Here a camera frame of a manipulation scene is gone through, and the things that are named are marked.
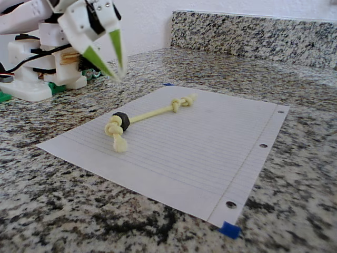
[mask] white robot body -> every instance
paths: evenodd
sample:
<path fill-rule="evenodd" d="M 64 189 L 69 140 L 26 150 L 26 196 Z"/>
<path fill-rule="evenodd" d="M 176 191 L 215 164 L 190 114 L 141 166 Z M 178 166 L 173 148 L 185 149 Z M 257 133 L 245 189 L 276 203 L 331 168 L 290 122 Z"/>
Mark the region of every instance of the white robot body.
<path fill-rule="evenodd" d="M 50 83 L 68 89 L 82 88 L 87 83 L 79 70 L 82 56 L 116 81 L 125 76 L 119 13 L 111 0 L 0 0 L 0 12 L 0 34 L 38 29 L 40 36 L 23 35 L 9 43 L 9 61 L 19 68 L 9 73 L 14 75 L 13 82 L 0 82 L 3 92 L 27 101 L 40 101 L 52 96 Z M 105 34 L 116 52 L 118 74 L 94 45 Z"/>

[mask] lined paper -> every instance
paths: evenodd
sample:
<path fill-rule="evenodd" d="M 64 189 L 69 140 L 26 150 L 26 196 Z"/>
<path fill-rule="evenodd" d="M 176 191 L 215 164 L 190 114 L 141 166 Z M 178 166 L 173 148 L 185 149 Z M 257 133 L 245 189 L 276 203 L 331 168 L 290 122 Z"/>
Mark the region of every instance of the lined paper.
<path fill-rule="evenodd" d="M 123 133 L 128 151 L 114 152 L 113 139 L 104 133 L 113 113 L 133 117 L 191 93 L 198 94 L 192 107 L 130 125 Z M 38 147 L 220 227 L 239 217 L 288 110 L 273 103 L 168 86 Z M 229 208 L 228 201 L 236 208 Z"/>

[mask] black cable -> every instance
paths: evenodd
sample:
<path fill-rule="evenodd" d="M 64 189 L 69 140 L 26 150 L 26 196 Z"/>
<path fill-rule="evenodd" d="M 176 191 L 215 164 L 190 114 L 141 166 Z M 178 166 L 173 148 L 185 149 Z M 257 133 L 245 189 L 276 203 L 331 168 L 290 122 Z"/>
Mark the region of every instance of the black cable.
<path fill-rule="evenodd" d="M 32 60 L 36 60 L 36 59 L 39 59 L 39 58 L 42 58 L 42 57 L 45 57 L 47 55 L 52 55 L 53 53 L 56 53 L 58 51 L 61 51 L 61 50 L 65 50 L 69 47 L 72 47 L 71 44 L 67 44 L 67 45 L 64 45 L 64 46 L 59 46 L 59 47 L 56 47 L 52 50 L 49 50 L 49 51 L 44 51 L 43 53 L 41 54 L 38 54 L 38 55 L 34 55 L 32 57 L 29 57 L 25 60 L 23 60 L 22 62 L 20 62 L 18 65 L 16 65 L 14 68 L 12 68 L 11 70 L 7 70 L 5 71 L 5 73 L 13 73 L 14 71 L 17 71 L 23 64 L 27 63 L 27 62 L 30 62 Z"/>

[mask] paper hole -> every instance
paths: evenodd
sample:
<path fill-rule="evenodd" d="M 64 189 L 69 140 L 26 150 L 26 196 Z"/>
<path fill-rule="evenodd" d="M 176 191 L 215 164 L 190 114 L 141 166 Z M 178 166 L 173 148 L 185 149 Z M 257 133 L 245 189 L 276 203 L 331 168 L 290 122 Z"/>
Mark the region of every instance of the paper hole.
<path fill-rule="evenodd" d="M 236 204 L 234 202 L 231 202 L 231 201 L 227 201 L 226 202 L 226 206 L 230 209 L 235 209 L 237 208 Z"/>

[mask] blue tape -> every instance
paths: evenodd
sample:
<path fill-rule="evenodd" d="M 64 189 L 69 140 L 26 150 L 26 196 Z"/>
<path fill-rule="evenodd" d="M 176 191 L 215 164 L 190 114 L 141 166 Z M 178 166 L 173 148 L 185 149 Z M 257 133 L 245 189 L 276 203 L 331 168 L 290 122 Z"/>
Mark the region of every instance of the blue tape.
<path fill-rule="evenodd" d="M 222 228 L 219 229 L 219 232 L 224 234 L 225 236 L 228 236 L 232 239 L 237 239 L 240 235 L 241 228 L 238 226 L 234 226 L 232 224 L 229 224 L 228 222 L 224 222 Z"/>

